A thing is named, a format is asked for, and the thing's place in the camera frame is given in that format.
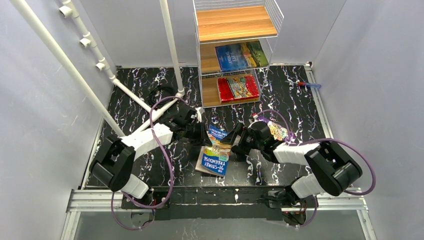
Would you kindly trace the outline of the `red treehouse book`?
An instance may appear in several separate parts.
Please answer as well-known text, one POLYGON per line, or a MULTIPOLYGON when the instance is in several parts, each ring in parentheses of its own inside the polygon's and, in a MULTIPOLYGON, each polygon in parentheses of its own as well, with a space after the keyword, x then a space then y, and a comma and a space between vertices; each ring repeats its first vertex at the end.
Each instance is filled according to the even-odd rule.
POLYGON ((260 90, 252 75, 220 77, 217 79, 218 96, 221 101, 260 98, 260 90))

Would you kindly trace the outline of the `Animal Farm book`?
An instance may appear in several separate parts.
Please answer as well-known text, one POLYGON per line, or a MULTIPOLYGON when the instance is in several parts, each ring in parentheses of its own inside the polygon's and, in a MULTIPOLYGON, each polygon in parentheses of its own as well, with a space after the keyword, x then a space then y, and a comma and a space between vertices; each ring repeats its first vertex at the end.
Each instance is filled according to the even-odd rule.
POLYGON ((261 68, 269 64, 259 40, 216 46, 215 54, 221 72, 261 68))

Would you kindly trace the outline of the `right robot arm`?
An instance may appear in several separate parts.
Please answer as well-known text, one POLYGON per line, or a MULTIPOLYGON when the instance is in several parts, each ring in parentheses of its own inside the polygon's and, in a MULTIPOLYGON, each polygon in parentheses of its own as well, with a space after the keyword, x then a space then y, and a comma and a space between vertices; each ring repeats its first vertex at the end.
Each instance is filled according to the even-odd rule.
POLYGON ((252 149, 275 164, 298 164, 309 167, 311 174, 301 176, 271 198, 294 203, 306 197, 327 193, 339 196, 359 179, 363 171, 353 158, 335 141, 320 140, 296 145, 278 124, 254 121, 250 126, 238 123, 221 142, 231 145, 236 155, 247 156, 252 149))

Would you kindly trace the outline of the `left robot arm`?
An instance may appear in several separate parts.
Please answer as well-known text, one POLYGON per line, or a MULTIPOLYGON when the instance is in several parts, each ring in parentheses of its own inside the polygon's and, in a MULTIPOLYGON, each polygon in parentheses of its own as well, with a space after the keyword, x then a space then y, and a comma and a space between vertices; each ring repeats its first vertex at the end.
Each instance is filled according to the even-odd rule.
POLYGON ((200 107, 183 105, 176 113, 166 113, 152 128, 124 137, 109 135, 99 147, 89 172, 112 192, 121 191, 142 199, 150 187, 132 174, 134 161, 180 139, 187 139, 194 146, 212 146, 202 113, 200 107))

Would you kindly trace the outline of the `blue 91-storey treehouse book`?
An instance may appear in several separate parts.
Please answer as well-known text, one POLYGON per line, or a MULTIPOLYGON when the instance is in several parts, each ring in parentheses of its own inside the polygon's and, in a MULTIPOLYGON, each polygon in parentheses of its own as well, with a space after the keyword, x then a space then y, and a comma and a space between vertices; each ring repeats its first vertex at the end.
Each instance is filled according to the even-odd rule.
POLYGON ((213 125, 207 131, 212 146, 203 146, 196 162, 195 170, 214 176, 224 177, 229 163, 231 145, 221 143, 229 133, 213 125))

